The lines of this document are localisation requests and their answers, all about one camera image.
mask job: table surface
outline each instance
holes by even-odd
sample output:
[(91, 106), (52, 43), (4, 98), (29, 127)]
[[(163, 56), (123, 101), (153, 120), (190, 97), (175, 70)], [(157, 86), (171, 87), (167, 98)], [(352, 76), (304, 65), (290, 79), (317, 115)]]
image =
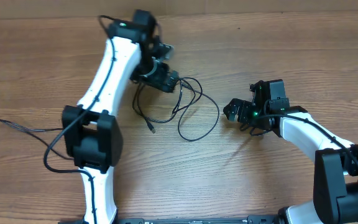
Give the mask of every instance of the table surface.
[[(281, 78), (291, 105), (306, 108), (338, 136), (358, 142), (358, 11), (159, 17), (169, 62), (197, 78), (220, 110), (250, 100), (250, 83)], [(0, 117), (31, 128), (61, 127), (65, 105), (88, 89), (101, 62), (104, 33), (95, 18), (0, 21)], [(313, 163), (270, 133), (250, 137), (221, 113), (206, 138), (182, 140), (177, 119), (152, 134), (131, 108), (129, 84), (118, 121), (124, 150), (114, 177), (119, 216), (243, 217), (276, 213), (310, 200)], [(185, 92), (189, 100), (191, 93)], [(145, 113), (170, 116), (178, 91), (147, 88)], [(216, 119), (207, 100), (185, 116), (185, 136), (200, 136)], [(39, 134), (48, 142), (56, 133)], [(65, 152), (63, 141), (56, 147)], [(78, 174), (42, 163), (45, 146), (0, 124), (0, 223), (56, 223), (85, 212)], [(52, 167), (74, 168), (50, 155)]]

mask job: wood grain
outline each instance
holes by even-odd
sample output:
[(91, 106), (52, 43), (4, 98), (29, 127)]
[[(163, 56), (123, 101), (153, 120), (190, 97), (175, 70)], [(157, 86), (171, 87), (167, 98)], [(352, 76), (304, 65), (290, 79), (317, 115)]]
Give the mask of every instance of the wood grain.
[[(282, 78), (292, 105), (306, 108), (332, 132), (358, 142), (358, 11), (159, 17), (169, 62), (197, 78), (221, 110), (251, 99), (250, 83)], [(0, 117), (33, 128), (61, 126), (65, 105), (89, 87), (104, 52), (96, 19), (0, 21)], [(294, 145), (273, 134), (250, 138), (221, 116), (215, 130), (185, 142), (177, 119), (152, 134), (124, 94), (118, 121), (124, 150), (114, 190), (120, 217), (243, 217), (276, 213), (311, 199), (313, 167)], [(169, 117), (178, 92), (146, 89), (142, 105)], [(207, 100), (185, 117), (185, 136), (200, 136), (216, 119)], [(55, 133), (40, 134), (48, 142)], [(64, 152), (63, 141), (57, 150)], [(56, 223), (85, 210), (79, 175), (54, 174), (45, 147), (0, 124), (0, 223)], [(50, 156), (57, 168), (71, 162)]]

